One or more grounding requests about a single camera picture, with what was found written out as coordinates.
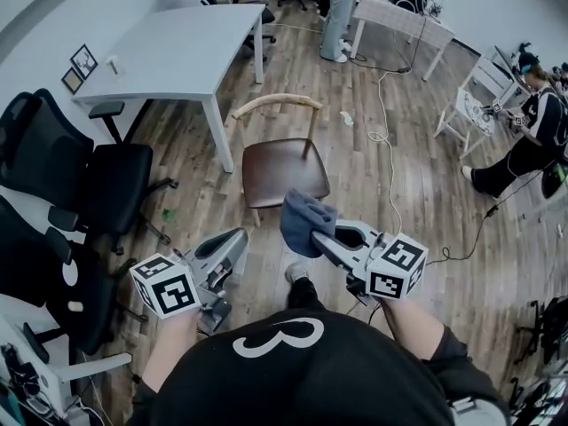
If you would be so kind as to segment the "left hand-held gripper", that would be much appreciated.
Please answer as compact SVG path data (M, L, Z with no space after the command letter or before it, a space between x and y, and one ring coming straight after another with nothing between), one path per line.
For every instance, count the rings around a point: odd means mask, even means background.
M156 253L130 268L143 303L160 319L181 312L201 311L201 329L217 331L232 310L225 299L224 282L233 267L245 264L249 248L247 231L236 228L203 241L185 253Z

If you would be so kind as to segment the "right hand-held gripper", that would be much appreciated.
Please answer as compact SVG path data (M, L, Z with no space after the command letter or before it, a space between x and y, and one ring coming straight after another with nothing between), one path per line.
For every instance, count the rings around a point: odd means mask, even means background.
M379 231L361 221L339 220L335 237L313 231L316 249L347 272L347 290L361 302L401 300L421 280L429 250L409 236Z

